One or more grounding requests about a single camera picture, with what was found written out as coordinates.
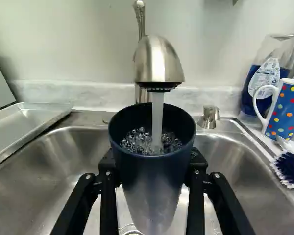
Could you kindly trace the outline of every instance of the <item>colorful polka dots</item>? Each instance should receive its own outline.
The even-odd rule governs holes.
[[[294,136],[294,84],[280,84],[280,93],[273,101],[267,129],[264,136],[276,140],[279,135],[289,141]]]

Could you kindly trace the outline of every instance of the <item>blue bristles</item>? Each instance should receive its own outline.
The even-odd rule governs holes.
[[[283,153],[277,157],[271,165],[276,171],[282,183],[285,185],[294,185],[294,154],[290,152]]]

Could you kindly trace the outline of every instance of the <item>sink drain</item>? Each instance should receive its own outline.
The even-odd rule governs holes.
[[[119,229],[119,235],[144,235],[137,230],[134,224],[128,224]]]

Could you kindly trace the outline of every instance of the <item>water bubbles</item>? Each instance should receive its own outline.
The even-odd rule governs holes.
[[[163,132],[161,136],[162,146],[155,149],[152,144],[152,136],[145,132],[143,127],[138,130],[133,129],[128,132],[126,137],[121,141],[120,146],[131,153],[143,155],[158,155],[174,152],[182,147],[182,142],[173,132]]]

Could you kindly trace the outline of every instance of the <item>bottle label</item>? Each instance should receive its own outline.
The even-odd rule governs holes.
[[[280,80],[280,65],[278,58],[269,58],[255,72],[248,85],[248,93],[251,97],[255,91],[263,85],[276,86]],[[272,95],[270,88],[265,88],[258,93],[257,99],[265,99]]]

